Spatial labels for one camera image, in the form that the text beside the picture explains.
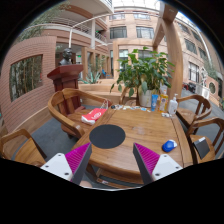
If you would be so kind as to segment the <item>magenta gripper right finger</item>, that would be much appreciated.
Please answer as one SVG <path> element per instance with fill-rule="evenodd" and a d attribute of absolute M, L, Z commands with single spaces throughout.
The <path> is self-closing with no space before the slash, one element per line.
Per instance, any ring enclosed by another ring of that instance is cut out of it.
<path fill-rule="evenodd" d="M 138 143 L 133 144 L 133 154 L 145 185 L 182 169 L 168 154 L 159 155 Z"/>

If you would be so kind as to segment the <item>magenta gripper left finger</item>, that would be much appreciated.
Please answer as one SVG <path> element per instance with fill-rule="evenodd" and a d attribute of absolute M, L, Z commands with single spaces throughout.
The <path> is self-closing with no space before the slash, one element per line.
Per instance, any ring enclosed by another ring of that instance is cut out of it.
<path fill-rule="evenodd" d="M 57 153 L 42 169 L 79 185 L 92 153 L 92 145 L 84 144 L 67 154 Z"/>

